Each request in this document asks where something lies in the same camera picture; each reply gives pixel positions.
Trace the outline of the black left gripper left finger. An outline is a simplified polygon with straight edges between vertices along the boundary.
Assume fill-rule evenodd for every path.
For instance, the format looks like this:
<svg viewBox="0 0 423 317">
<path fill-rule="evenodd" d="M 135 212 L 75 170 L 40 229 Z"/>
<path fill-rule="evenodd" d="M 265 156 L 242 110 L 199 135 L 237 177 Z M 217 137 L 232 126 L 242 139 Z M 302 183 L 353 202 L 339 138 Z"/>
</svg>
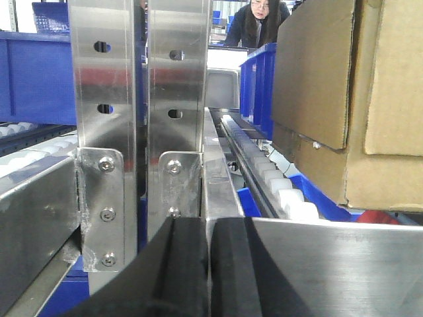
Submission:
<svg viewBox="0 0 423 317">
<path fill-rule="evenodd" d="M 66 316 L 207 316 L 208 249 L 200 218 L 168 218 L 136 259 Z"/>
</svg>

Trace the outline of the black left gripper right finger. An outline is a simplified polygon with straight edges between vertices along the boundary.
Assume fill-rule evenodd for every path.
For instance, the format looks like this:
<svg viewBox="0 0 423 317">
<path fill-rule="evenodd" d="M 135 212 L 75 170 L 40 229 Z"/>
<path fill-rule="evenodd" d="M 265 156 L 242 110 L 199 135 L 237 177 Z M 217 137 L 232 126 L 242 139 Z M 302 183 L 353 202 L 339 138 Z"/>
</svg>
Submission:
<svg viewBox="0 0 423 317">
<path fill-rule="evenodd" d="M 422 228 L 220 218 L 213 316 L 421 316 Z"/>
</svg>

